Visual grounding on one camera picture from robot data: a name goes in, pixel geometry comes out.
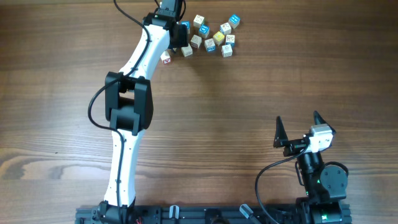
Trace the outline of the red bottom wooden block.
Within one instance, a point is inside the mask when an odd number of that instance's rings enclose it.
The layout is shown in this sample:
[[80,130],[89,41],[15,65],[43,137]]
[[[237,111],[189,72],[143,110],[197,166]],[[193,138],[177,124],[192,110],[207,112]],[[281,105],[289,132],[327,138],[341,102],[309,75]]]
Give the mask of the red bottom wooden block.
[[162,55],[160,56],[160,59],[163,64],[168,64],[171,62],[171,56],[167,50],[162,53]]

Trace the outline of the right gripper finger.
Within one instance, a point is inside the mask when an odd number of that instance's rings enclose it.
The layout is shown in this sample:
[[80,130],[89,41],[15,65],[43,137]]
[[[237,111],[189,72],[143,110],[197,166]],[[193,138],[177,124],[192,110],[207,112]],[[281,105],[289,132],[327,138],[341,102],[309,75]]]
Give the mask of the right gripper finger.
[[336,130],[322,118],[318,111],[313,112],[313,118],[316,125],[327,124],[331,129],[332,134],[336,134]]
[[289,143],[289,139],[284,129],[282,118],[276,117],[275,137],[274,137],[274,148],[285,147]]

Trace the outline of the plain beige wooden block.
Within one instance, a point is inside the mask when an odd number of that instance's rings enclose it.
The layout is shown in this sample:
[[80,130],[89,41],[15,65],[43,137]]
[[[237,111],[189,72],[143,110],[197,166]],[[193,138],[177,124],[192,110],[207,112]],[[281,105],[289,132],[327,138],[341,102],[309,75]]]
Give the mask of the plain beige wooden block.
[[181,51],[184,57],[188,57],[193,54],[193,49],[190,44],[188,44],[186,47],[182,47]]

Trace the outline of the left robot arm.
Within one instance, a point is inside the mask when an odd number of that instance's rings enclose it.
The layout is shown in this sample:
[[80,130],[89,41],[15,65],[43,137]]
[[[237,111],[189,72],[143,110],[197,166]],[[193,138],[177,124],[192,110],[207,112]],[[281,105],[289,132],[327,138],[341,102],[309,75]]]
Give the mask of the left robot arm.
[[135,174],[139,145],[152,121],[154,106],[150,80],[161,55],[188,46],[187,27],[181,24],[186,2],[162,1],[138,25],[141,39],[118,72],[106,75],[104,86],[92,97],[88,111],[105,94],[105,117],[112,132],[113,157],[104,199],[92,210],[92,223],[140,223],[134,209]]

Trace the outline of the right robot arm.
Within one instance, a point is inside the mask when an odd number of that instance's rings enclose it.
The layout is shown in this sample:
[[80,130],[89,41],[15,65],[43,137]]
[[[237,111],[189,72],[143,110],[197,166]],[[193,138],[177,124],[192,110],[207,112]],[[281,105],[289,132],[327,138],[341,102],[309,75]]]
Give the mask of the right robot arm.
[[295,203],[294,219],[299,223],[351,223],[347,197],[349,171],[339,162],[324,162],[321,153],[331,148],[336,131],[313,112],[315,124],[301,139],[289,140],[281,117],[276,118],[274,147],[283,147],[284,156],[296,158],[295,170],[306,197]]

